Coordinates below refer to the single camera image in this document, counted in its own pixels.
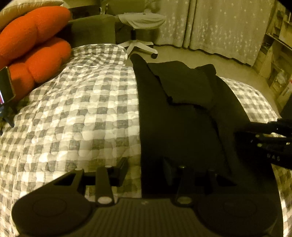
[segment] gray and white checkered quilt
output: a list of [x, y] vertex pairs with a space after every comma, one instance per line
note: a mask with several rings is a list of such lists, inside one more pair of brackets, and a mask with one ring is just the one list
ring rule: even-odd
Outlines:
[[[20, 104], [15, 127], [0, 137], [0, 237], [18, 234], [11, 208], [23, 195], [75, 168], [86, 172], [128, 157], [130, 168], [115, 197], [141, 197], [140, 138], [135, 74], [124, 48], [86, 45], [72, 50], [62, 72]], [[222, 78], [251, 121], [277, 119], [254, 88]], [[290, 235], [292, 178], [273, 166], [283, 207], [284, 236]], [[86, 190], [93, 200], [94, 187]]]

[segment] metal screw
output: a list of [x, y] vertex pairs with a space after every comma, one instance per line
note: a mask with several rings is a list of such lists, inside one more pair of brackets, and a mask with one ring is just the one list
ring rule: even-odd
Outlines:
[[182, 205], [188, 205], [192, 202], [193, 200], [190, 198], [190, 197], [184, 197], [184, 196], [181, 196], [177, 199], [177, 202], [179, 204], [182, 204]]
[[103, 197], [100, 197], [97, 201], [98, 201], [100, 204], [109, 204], [109, 203], [112, 202], [112, 198], [107, 197], [107, 196], [103, 196]]

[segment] chair caster wheel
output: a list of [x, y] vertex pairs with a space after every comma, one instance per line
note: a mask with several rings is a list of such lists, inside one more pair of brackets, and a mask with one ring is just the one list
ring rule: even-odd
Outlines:
[[158, 54], [157, 54], [157, 53], [153, 53], [153, 54], [151, 54], [151, 58], [153, 58], [153, 59], [156, 59], [156, 58], [157, 58], [157, 56], [158, 56]]

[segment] chair seat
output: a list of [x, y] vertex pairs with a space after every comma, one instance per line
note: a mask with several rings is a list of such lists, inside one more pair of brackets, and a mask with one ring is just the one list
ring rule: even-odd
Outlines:
[[166, 17], [155, 13], [124, 13], [118, 15], [120, 21], [134, 29], [156, 29], [161, 26]]

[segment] orange pillow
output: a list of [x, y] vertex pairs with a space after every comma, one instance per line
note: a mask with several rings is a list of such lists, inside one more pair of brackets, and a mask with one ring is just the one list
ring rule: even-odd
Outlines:
[[53, 37], [10, 65], [10, 75], [19, 101], [31, 92], [35, 83], [44, 83], [54, 76], [71, 55], [70, 44]]
[[61, 6], [35, 9], [9, 23], [0, 33], [0, 68], [23, 56], [36, 44], [58, 33], [70, 20], [70, 11]]

